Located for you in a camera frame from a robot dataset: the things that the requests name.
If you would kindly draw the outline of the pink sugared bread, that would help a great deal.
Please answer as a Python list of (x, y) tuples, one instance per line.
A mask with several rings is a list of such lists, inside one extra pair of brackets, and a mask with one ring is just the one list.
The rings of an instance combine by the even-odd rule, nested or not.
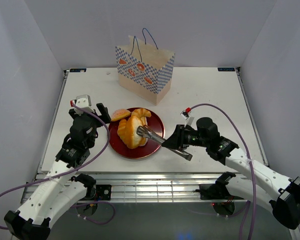
[(129, 117), (130, 115), (131, 115), (131, 111), (129, 111), (128, 109), (124, 109), (124, 108), (117, 109), (112, 113), (111, 121), (116, 122), (126, 117)]

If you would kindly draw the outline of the metal serving tongs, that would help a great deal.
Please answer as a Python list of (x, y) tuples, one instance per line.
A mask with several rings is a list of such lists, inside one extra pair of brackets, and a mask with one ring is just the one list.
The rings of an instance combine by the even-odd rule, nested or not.
[[(163, 143), (166, 141), (163, 137), (155, 133), (153, 130), (151, 130), (147, 125), (139, 126), (136, 130), (136, 133), (138, 136), (142, 138), (150, 139), (158, 144), (160, 144), (161, 147), (163, 147)], [(171, 149), (166, 147), (166, 149), (170, 150), (171, 152), (181, 156), (182, 158), (186, 159), (187, 161), (190, 161), (193, 157), (192, 154), (184, 151), (184, 150), (178, 150), (178, 149)]]

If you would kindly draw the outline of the curved croissant bread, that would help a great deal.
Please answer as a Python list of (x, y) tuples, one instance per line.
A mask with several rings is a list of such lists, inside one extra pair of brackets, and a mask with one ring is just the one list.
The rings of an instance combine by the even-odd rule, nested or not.
[(136, 116), (141, 119), (143, 125), (148, 124), (148, 118), (152, 116), (151, 112), (145, 108), (137, 108), (132, 113), (131, 116)]

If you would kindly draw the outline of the white topped oval bread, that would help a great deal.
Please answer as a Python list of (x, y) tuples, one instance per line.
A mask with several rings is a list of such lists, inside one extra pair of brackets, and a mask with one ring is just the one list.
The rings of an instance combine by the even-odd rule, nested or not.
[(138, 127), (143, 127), (144, 125), (142, 119), (137, 116), (131, 116), (126, 122), (124, 137), (125, 144), (129, 149), (136, 149), (146, 145), (148, 140), (137, 134)]

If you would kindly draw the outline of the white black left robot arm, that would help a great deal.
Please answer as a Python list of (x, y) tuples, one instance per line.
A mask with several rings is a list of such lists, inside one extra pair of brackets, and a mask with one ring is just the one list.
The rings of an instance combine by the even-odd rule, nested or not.
[(8, 211), (4, 221), (9, 232), (19, 240), (46, 240), (56, 221), (76, 202), (96, 195), (96, 180), (78, 169), (86, 165), (90, 149), (98, 137), (97, 129), (111, 122), (107, 107), (96, 109), (85, 98), (71, 101), (69, 115), (73, 122), (61, 149), (44, 179), (16, 211)]

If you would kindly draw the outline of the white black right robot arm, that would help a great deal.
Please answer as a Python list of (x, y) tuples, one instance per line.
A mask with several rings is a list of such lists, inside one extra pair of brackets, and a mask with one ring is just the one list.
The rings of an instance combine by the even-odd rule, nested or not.
[(283, 226), (295, 230), (300, 224), (300, 177), (289, 178), (248, 159), (235, 142), (220, 135), (209, 117), (198, 119), (196, 126), (197, 129), (192, 129), (177, 125), (162, 147), (178, 151), (188, 146), (204, 147), (213, 160), (254, 181), (252, 196), (257, 197), (260, 205), (268, 207)]

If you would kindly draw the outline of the striped croissant bread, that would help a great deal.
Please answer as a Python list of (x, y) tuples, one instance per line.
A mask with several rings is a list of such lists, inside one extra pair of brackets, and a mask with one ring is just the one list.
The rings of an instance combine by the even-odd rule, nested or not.
[(126, 125), (127, 120), (125, 118), (121, 119), (118, 124), (117, 128), (117, 135), (120, 137), (120, 139), (124, 142), (126, 138)]

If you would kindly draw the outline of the checkered paper bag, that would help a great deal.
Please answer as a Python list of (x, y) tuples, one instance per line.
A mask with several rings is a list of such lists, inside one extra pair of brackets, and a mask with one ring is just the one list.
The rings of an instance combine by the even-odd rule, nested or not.
[(171, 88), (175, 52), (159, 48), (147, 28), (143, 39), (129, 37), (129, 44), (115, 47), (119, 84), (158, 105)]

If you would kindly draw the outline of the red round plate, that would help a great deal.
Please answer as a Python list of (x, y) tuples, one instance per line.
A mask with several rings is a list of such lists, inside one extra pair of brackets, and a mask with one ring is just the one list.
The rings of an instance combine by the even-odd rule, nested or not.
[[(156, 113), (154, 113), (151, 110), (150, 112), (151, 112), (151, 117), (147, 118), (147, 125), (156, 134), (160, 135), (161, 137), (164, 137), (165, 127), (162, 120)], [(109, 144), (112, 147), (112, 149), (122, 157), (128, 159), (134, 159), (134, 160), (143, 159), (154, 154), (161, 147), (159, 143), (148, 140), (148, 142), (144, 146), (138, 146), (135, 149), (129, 149), (117, 134), (118, 126), (119, 126), (119, 120), (112, 121), (109, 124), (108, 126), (108, 129), (110, 131)]]

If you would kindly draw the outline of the left blue table label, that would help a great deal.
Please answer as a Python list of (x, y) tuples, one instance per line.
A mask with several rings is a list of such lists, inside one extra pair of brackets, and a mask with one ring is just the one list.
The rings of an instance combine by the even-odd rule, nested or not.
[(71, 68), (69, 70), (70, 73), (85, 73), (86, 71), (86, 68)]

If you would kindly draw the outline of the blue table label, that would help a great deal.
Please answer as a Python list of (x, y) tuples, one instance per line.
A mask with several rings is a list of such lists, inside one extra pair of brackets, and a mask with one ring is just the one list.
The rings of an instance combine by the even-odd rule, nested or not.
[(235, 68), (234, 67), (218, 67), (217, 70), (219, 72), (235, 72)]
[(86, 68), (71, 68), (69, 70), (70, 73), (85, 73), (86, 71)]

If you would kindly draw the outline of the right blue table label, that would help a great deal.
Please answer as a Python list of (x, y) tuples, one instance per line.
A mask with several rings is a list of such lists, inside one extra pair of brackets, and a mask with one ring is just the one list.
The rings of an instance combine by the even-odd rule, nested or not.
[(219, 72), (235, 72), (235, 68), (234, 67), (218, 67), (217, 70)]

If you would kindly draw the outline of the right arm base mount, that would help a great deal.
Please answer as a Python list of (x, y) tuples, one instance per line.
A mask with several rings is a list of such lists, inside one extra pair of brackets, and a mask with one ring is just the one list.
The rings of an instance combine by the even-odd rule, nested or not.
[(233, 200), (234, 196), (229, 193), (224, 184), (214, 183), (210, 186), (200, 184), (195, 192), (200, 194), (201, 200)]

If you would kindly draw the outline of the aluminium frame rail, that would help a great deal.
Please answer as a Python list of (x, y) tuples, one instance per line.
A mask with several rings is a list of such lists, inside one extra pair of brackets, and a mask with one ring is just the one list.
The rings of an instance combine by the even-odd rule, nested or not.
[(100, 173), (87, 172), (98, 185), (111, 185), (111, 203), (197, 203), (199, 185), (209, 187), (217, 173)]

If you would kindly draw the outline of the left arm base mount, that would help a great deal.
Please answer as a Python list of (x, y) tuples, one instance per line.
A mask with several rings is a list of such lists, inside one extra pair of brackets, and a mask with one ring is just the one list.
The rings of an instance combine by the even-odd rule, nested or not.
[(84, 200), (108, 201), (111, 199), (112, 185), (110, 184), (95, 184), (87, 188)]

